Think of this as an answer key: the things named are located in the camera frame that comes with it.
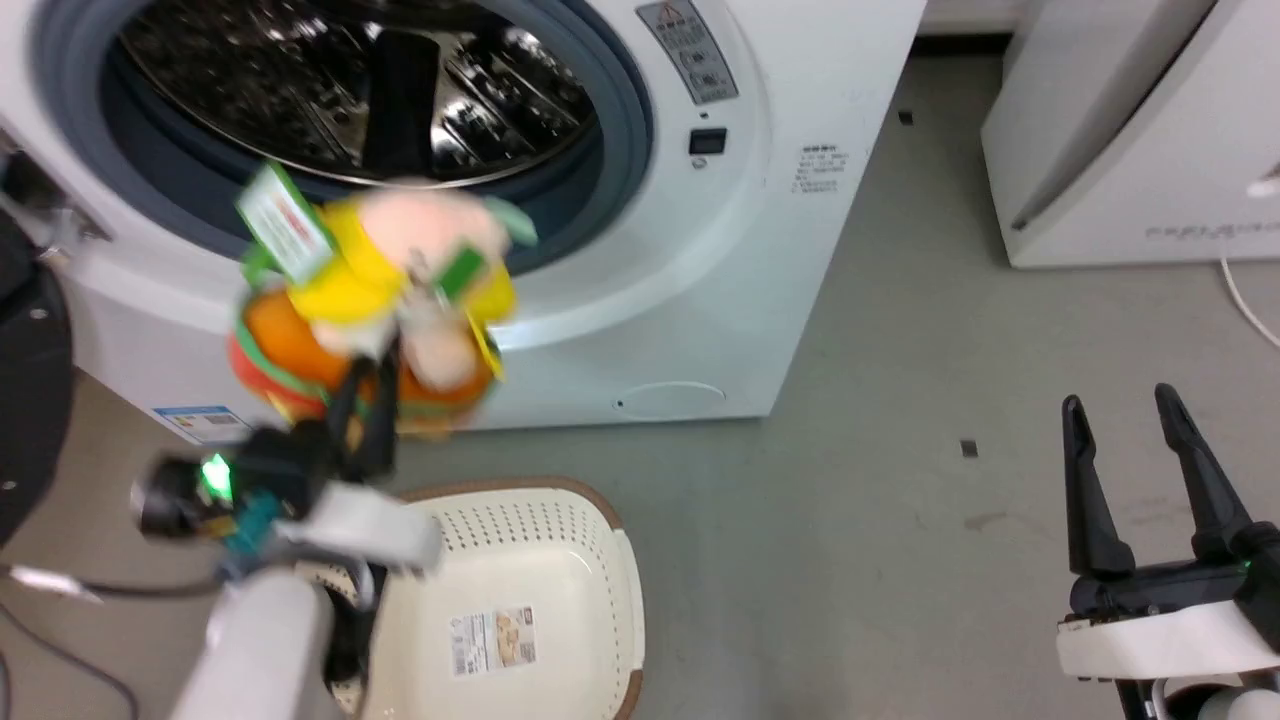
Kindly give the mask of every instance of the warning label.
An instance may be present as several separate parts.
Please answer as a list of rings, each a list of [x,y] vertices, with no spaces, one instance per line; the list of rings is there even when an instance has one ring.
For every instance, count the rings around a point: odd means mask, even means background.
[[[534,609],[515,607],[463,615],[449,621],[453,676],[485,675],[538,660]]]
[[[229,445],[248,432],[244,420],[224,405],[152,407],[152,411],[200,445]]]
[[[695,105],[737,97],[724,55],[690,0],[641,5],[636,14],[667,51]]]
[[[837,145],[806,145],[791,181],[792,195],[836,192],[849,169],[849,152]]]

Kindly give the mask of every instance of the green led light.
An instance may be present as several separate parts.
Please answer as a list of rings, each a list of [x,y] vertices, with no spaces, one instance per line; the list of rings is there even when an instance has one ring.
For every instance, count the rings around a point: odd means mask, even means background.
[[[219,500],[232,498],[232,468],[221,455],[214,455],[200,466],[205,488]]]

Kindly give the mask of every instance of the yellow plush toy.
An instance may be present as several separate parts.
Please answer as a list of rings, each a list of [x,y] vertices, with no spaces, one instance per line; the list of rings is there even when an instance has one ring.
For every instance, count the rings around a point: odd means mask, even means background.
[[[323,347],[378,356],[399,329],[419,380],[442,391],[495,363],[474,336],[515,309],[502,259],[512,237],[535,238],[520,210],[453,191],[381,190],[319,217],[338,254],[288,295]]]

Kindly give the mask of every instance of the basket label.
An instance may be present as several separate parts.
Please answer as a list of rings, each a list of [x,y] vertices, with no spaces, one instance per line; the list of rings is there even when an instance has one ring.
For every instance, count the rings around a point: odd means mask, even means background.
[[[449,646],[454,678],[530,665],[538,660],[534,609],[516,607],[454,618],[449,621]]]

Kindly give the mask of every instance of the robotic arm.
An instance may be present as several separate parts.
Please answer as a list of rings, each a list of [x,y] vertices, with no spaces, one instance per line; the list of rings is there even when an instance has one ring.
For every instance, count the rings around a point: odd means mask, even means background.
[[[1062,670],[1115,682],[1128,720],[1280,717],[1280,530],[1249,518],[1178,392],[1156,386],[1196,533],[1193,560],[1138,566],[1116,533],[1084,405],[1062,404],[1071,614],[1059,624]],[[1243,687],[1172,678],[1238,674]]]
[[[204,461],[165,459],[134,488],[143,534],[216,538],[227,548],[228,584],[174,720],[343,717],[328,685],[367,673],[387,574],[421,577],[439,562],[439,521],[362,484],[394,457],[397,356],[393,346],[378,368],[353,451],[347,418],[362,375],[374,372],[369,360],[355,364],[329,418],[257,429]],[[298,560],[347,568],[356,601],[293,571]]]

